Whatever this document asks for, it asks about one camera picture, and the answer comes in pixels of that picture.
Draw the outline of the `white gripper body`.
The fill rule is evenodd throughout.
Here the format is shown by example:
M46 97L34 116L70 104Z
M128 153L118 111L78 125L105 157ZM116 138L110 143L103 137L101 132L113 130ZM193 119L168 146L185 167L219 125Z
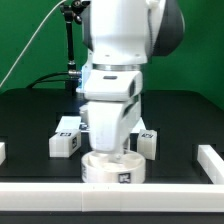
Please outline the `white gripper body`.
M91 148L121 153L141 116L140 71L92 70L84 86Z

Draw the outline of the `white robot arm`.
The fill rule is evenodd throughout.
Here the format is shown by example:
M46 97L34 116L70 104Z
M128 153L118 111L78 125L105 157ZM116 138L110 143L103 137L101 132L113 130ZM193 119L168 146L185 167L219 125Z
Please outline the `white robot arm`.
M90 145L122 153L141 116L141 66L177 48L184 18L177 0L92 0L89 11L93 68L84 94Z

